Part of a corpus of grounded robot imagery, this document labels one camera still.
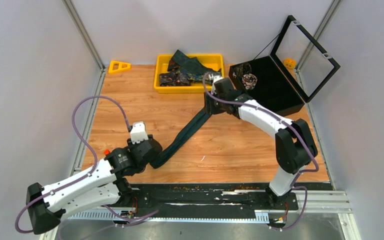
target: transparent lid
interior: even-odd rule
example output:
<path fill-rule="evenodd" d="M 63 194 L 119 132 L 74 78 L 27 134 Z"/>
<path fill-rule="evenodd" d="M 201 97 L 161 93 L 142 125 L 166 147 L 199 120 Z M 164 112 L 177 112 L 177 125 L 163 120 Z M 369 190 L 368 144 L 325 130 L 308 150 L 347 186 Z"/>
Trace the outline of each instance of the transparent lid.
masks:
<path fill-rule="evenodd" d="M 301 98 L 308 103 L 341 67 L 335 59 L 289 15 L 270 53 Z M 284 65 L 286 59 L 296 65 Z"/>

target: white panel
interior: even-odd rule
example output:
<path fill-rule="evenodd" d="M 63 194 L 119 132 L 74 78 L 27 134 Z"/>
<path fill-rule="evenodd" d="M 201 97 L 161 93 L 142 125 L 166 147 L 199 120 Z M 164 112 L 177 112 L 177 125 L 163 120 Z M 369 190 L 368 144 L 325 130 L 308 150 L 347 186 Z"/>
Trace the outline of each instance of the white panel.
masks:
<path fill-rule="evenodd" d="M 69 175 L 79 142 L 72 111 L 98 78 L 62 1 L 0 0 L 0 240 L 39 238 L 17 233 L 16 215 L 30 184 Z M 32 229 L 27 214 L 21 227 Z"/>
<path fill-rule="evenodd" d="M 343 1 L 320 43 L 341 65 L 310 104 L 330 176 L 361 238 L 384 239 L 384 1 Z"/>
<path fill-rule="evenodd" d="M 294 15 L 314 33 L 331 0 L 73 0 L 105 64 L 155 64 L 157 55 L 253 59 Z M 270 47 L 263 53 L 267 55 Z"/>

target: wooden tabletop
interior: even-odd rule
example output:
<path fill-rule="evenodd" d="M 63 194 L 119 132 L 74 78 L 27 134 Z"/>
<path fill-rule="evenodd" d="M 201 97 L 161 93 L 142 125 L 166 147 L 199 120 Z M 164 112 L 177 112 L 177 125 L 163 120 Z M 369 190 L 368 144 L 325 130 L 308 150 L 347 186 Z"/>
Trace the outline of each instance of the wooden tabletop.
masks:
<path fill-rule="evenodd" d="M 153 88 L 154 74 L 154 65 L 133 65 L 130 71 L 107 74 L 101 94 L 122 105 L 130 124 L 144 121 L 147 133 L 153 134 L 166 148 L 204 107 L 204 96 L 202 93 L 159 94 Z M 306 120 L 313 132 L 305 108 L 288 118 Z M 98 158 L 104 157 L 105 149 L 125 147 L 129 137 L 118 107 L 101 99 L 89 140 Z M 316 160 L 320 171 L 303 174 L 299 181 L 329 181 L 321 154 Z M 93 162 L 92 154 L 87 151 L 83 169 Z M 158 169 L 148 165 L 143 173 L 127 179 L 131 183 L 270 182 L 277 168 L 274 139 L 252 124 L 223 113 L 211 116 L 165 165 Z"/>

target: robotic arm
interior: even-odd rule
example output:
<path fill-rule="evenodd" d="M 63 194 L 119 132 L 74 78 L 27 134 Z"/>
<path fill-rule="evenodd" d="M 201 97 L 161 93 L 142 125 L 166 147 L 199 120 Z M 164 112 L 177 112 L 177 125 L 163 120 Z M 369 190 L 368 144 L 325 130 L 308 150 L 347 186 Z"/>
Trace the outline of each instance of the robotic arm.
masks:
<path fill-rule="evenodd" d="M 238 119 L 247 121 L 259 129 L 266 132 L 276 143 L 276 159 L 279 164 L 276 175 L 266 189 L 269 199 L 268 202 L 272 207 L 277 207 L 285 202 L 286 197 L 291 191 L 293 184 L 299 171 L 304 170 L 311 162 L 311 158 L 305 151 L 300 141 L 295 141 L 295 134 L 284 124 L 291 125 L 302 137 L 313 157 L 317 156 L 318 151 L 314 143 L 313 136 L 310 132 L 309 125 L 303 119 L 293 121 L 291 119 L 276 115 L 280 120 L 275 119 L 272 115 L 258 110 L 266 109 L 258 104 L 247 94 L 242 91 L 235 90 L 229 78 L 220 76 L 213 77 L 213 85 L 211 94 L 217 98 L 229 102 L 245 103 L 247 105 L 228 104 L 216 101 L 206 93 L 205 109 L 209 114 L 228 113 L 234 115 Z"/>
<path fill-rule="evenodd" d="M 50 193 L 28 208 L 34 234 L 52 230 L 61 221 L 94 207 L 115 203 L 127 204 L 132 188 L 125 176 L 145 170 L 146 165 L 163 151 L 162 146 L 148 135 L 143 122 L 135 122 L 127 146 L 107 151 L 93 173 L 92 167 L 62 181 L 41 186 L 34 183 L 27 188 L 26 204 Z M 68 187 L 54 192 L 60 186 Z"/>

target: yellow plastic object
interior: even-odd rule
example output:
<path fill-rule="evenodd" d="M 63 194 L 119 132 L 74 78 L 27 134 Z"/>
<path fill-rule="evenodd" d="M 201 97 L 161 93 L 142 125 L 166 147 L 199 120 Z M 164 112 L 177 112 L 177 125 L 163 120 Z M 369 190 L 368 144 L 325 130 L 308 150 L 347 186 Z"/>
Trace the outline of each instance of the yellow plastic object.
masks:
<path fill-rule="evenodd" d="M 292 58 L 286 58 L 283 62 L 283 65 L 285 65 L 285 67 L 288 69 L 294 69 L 295 65 L 297 65 L 297 62 Z"/>
<path fill-rule="evenodd" d="M 190 86 L 160 86 L 160 74 L 167 73 L 169 61 L 172 54 L 158 55 L 156 59 L 155 78 L 153 87 L 159 94 L 192 94 L 203 93 L 202 83 L 192 83 Z M 188 57 L 197 57 L 198 61 L 207 68 L 215 71 L 221 69 L 221 76 L 225 76 L 225 67 L 223 65 L 223 56 L 221 54 L 187 54 Z M 207 84 L 207 89 L 211 90 L 211 85 Z"/>
<path fill-rule="evenodd" d="M 122 61 L 111 61 L 108 67 L 109 74 L 118 74 L 121 72 L 129 71 L 132 68 L 132 65 L 127 62 Z"/>

